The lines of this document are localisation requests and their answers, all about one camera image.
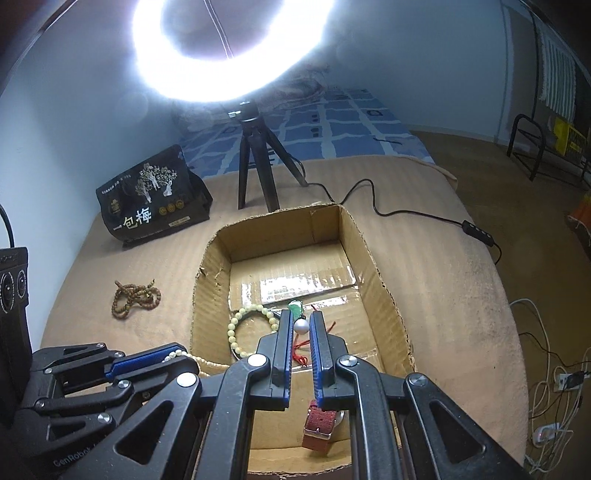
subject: tripod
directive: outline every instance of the tripod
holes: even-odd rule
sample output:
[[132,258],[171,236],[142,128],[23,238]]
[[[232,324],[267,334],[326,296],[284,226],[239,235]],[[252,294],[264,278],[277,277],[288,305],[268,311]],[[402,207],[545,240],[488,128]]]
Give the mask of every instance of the tripod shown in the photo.
[[240,143],[240,167],[238,176],[238,209],[243,209],[246,203],[246,181],[248,179],[248,162],[252,152],[255,161],[256,171],[261,182],[262,193],[265,197],[267,209],[269,212],[278,210],[279,198],[277,197],[277,188],[275,179],[271,170],[269,160],[269,145],[285,166],[289,169],[298,183],[307,187],[308,183],[297,168],[291,155],[277,136],[267,127],[265,120],[260,114],[258,107],[254,102],[242,102],[240,110],[229,113],[231,118],[237,118],[242,126],[242,141]]

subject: beige blanket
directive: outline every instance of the beige blanket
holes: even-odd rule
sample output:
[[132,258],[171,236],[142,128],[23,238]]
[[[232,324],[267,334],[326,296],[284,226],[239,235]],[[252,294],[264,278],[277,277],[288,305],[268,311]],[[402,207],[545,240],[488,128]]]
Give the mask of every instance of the beige blanket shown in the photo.
[[[361,178],[377,187],[381,212],[414,209],[469,219],[441,169],[406,158],[364,156],[307,161],[309,181],[339,201]],[[325,202],[316,186],[301,188],[274,167],[283,208]],[[134,353],[167,342],[189,345],[194,279],[209,239],[223,225],[266,212],[255,171],[247,207],[237,210],[238,174],[206,180],[214,202],[208,222],[123,251],[100,217],[72,265],[47,322],[43,346],[106,342]],[[460,228],[415,215],[382,218],[369,186],[345,207],[355,218],[408,329],[419,371],[427,374],[517,461],[525,453],[528,393],[517,330],[505,291],[484,244]],[[152,279],[162,303],[111,316],[113,283]]]

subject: red string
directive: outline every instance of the red string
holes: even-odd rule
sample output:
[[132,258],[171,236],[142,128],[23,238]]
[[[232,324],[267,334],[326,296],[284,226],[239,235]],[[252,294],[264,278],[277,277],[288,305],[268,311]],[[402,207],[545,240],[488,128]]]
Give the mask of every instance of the red string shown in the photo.
[[[314,305],[312,305],[312,308],[315,311],[318,311],[316,309],[316,307],[314,307]],[[336,325],[336,322],[333,322],[333,324],[326,330],[326,333],[330,333],[330,331],[333,329],[333,327]],[[298,343],[298,338],[300,336],[298,334],[295,335],[295,339],[294,339],[294,346],[291,349],[291,358],[293,359],[294,362],[297,362],[298,364],[300,364],[302,367],[306,367],[308,365],[308,359],[304,356],[304,355],[300,355],[299,353],[296,352],[296,350],[298,348],[303,347],[304,345],[308,345],[310,343],[310,340],[305,340],[302,343]]]

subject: blue checkered bedsheet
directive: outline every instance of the blue checkered bedsheet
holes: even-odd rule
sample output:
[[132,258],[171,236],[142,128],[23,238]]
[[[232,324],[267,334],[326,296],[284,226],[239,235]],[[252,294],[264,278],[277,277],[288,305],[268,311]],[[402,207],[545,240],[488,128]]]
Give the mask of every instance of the blue checkered bedsheet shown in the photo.
[[[318,102],[264,115],[299,160],[351,155],[412,155],[434,163],[423,143],[367,90],[327,89]],[[201,178],[238,171],[242,129],[224,124],[181,142],[189,168]],[[269,152],[272,164],[280,162]]]

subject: black snack bag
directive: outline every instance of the black snack bag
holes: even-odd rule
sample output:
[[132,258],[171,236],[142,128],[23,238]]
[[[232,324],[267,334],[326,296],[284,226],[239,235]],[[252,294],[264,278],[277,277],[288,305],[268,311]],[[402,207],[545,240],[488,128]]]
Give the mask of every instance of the black snack bag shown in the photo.
[[209,220],[213,199],[173,145],[96,189],[111,235],[125,247]]

